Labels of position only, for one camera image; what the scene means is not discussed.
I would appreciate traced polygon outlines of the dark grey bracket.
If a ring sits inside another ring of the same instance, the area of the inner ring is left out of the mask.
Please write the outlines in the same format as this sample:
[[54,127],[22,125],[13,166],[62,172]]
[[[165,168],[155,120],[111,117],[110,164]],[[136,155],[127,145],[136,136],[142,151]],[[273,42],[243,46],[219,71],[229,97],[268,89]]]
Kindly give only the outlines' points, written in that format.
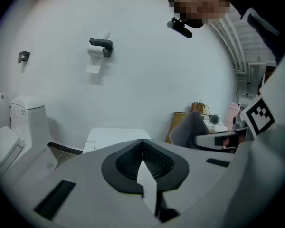
[[94,39],[89,40],[91,46],[101,46],[105,48],[105,58],[110,58],[113,51],[113,42],[107,39]]

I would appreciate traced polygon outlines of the dark wall hook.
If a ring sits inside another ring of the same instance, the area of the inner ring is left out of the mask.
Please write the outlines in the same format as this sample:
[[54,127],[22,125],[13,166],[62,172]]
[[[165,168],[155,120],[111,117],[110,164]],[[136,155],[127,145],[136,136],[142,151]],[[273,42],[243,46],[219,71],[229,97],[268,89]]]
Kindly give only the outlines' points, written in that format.
[[27,51],[19,52],[18,63],[27,62],[29,60],[30,53]]

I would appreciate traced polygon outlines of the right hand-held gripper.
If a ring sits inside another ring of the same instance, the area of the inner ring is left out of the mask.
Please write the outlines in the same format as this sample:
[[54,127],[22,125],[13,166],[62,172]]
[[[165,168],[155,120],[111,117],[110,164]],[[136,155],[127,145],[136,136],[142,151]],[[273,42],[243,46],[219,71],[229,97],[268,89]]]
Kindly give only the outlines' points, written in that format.
[[[270,26],[285,39],[285,15]],[[194,137],[199,149],[236,153],[225,173],[225,228],[285,228],[285,49],[283,56],[254,103],[270,113],[270,127],[251,142],[248,128]]]

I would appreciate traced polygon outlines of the brown cardboard box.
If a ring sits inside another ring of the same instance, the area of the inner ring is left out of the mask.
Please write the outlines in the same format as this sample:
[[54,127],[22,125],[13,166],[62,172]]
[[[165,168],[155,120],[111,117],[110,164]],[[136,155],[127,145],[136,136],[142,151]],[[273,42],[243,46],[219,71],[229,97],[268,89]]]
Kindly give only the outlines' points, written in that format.
[[165,142],[186,147],[191,136],[192,113],[174,112]]

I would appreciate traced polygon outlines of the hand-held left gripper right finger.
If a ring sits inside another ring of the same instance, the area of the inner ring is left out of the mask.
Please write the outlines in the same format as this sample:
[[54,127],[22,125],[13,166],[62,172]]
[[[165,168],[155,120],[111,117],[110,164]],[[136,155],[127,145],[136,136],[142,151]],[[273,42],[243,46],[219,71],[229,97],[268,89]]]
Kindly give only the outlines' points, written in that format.
[[[209,192],[226,171],[233,155],[195,150],[164,142],[144,140],[142,162],[143,202],[163,222],[193,206]],[[167,184],[182,182],[172,190],[159,192],[157,174],[168,177]]]

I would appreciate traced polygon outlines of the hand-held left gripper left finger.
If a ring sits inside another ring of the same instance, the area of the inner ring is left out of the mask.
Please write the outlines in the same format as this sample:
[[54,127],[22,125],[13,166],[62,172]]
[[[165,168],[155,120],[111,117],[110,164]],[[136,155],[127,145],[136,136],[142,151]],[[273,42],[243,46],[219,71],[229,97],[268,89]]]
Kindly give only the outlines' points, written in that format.
[[153,224],[140,194],[118,192],[104,179],[104,159],[126,143],[78,155],[33,185],[1,179],[16,210],[31,224]]

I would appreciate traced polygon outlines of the white toilet paper roll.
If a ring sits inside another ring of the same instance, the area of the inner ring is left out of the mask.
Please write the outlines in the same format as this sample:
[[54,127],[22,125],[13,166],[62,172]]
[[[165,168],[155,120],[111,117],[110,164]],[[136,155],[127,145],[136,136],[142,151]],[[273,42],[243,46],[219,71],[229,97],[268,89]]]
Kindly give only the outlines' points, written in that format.
[[98,74],[105,55],[105,48],[101,46],[89,46],[87,53],[90,56],[90,63],[86,67],[86,72]]

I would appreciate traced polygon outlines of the white metal frame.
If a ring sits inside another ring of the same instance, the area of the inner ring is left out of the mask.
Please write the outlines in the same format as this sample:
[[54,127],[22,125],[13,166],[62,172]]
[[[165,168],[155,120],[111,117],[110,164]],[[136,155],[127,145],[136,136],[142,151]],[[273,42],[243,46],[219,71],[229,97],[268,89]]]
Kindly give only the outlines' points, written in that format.
[[276,67],[273,54],[246,21],[226,16],[208,27],[225,46],[238,78],[257,80],[263,67]]

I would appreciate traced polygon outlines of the pink plastic container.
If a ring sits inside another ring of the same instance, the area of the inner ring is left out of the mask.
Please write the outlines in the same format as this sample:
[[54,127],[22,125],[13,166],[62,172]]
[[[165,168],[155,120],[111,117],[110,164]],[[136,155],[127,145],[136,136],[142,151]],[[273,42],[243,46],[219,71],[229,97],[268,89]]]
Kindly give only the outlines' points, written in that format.
[[228,131],[232,129],[233,118],[239,113],[239,111],[240,111],[240,104],[232,102],[228,105],[227,117],[225,122],[225,126],[227,127]]

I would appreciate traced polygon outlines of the tan bag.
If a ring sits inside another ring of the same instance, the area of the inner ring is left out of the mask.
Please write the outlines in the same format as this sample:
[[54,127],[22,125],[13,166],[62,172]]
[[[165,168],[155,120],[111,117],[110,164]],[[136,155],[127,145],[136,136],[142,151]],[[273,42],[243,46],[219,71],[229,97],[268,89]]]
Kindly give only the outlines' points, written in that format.
[[202,102],[194,102],[191,104],[191,111],[197,111],[201,115],[211,115],[209,107]]

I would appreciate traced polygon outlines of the grey cleaning cloth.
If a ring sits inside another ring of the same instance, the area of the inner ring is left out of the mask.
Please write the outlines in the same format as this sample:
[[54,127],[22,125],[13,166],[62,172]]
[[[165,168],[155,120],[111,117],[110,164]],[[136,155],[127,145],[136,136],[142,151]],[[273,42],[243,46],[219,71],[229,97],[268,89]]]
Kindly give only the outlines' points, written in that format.
[[194,138],[207,134],[209,134],[209,130],[203,121],[201,113],[193,111],[169,133],[169,138],[173,145],[199,149],[194,143]]

